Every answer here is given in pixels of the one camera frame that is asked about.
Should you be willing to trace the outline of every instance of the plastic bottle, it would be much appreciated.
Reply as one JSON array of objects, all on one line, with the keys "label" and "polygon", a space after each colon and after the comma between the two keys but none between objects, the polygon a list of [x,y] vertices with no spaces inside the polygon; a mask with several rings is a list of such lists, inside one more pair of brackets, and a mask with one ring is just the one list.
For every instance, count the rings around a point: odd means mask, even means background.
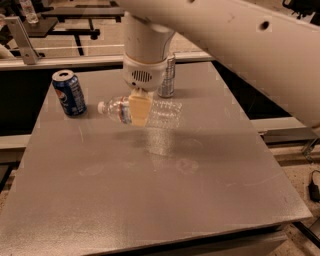
[{"label": "plastic bottle", "polygon": [[[173,101],[153,100],[145,127],[176,129],[180,124],[182,104]],[[129,97],[115,97],[100,102],[98,112],[116,122],[132,125]]]},{"label": "plastic bottle", "polygon": [[38,16],[33,8],[31,0],[19,0],[24,15],[30,24],[35,24],[39,22]]}]

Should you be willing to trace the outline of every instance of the can lid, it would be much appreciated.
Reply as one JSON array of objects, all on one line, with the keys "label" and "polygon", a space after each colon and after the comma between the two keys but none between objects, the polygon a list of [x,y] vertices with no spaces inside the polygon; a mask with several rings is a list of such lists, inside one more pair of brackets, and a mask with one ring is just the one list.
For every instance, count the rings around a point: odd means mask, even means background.
[{"label": "can lid", "polygon": [[74,73],[72,70],[68,69],[63,69],[60,71],[57,71],[52,75],[52,80],[57,81],[57,82],[64,82],[73,77]]}]

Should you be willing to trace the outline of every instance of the soda can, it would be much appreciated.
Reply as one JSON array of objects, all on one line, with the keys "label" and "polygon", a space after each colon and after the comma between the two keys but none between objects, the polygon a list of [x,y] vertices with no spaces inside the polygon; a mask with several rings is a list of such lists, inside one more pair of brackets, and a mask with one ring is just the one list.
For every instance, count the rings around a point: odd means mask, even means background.
[{"label": "soda can", "polygon": [[60,70],[53,74],[52,85],[67,116],[78,116],[86,112],[87,106],[78,77],[71,70]]}]

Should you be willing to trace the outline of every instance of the blue soda can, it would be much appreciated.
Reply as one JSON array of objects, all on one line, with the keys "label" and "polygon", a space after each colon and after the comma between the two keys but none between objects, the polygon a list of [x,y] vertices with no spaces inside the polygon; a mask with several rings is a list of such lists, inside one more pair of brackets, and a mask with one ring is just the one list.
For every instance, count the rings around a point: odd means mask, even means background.
[{"label": "blue soda can", "polygon": [[79,79],[71,70],[54,73],[52,85],[66,115],[78,116],[87,110]]}]

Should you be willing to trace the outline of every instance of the gray table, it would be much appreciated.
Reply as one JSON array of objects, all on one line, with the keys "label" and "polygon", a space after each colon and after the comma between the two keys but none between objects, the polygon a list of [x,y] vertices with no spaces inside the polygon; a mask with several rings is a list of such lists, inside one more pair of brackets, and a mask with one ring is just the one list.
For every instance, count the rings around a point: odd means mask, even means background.
[{"label": "gray table", "polygon": [[[311,216],[211,63],[177,66],[177,130],[96,113],[100,100],[129,93],[119,70],[79,79],[86,116],[67,118],[52,88],[47,95],[0,218],[2,255],[131,251]],[[276,232],[255,239],[270,236],[283,241]],[[254,238],[237,240],[248,250],[243,240]],[[224,246],[229,254],[206,250],[234,255],[237,242]]]}]

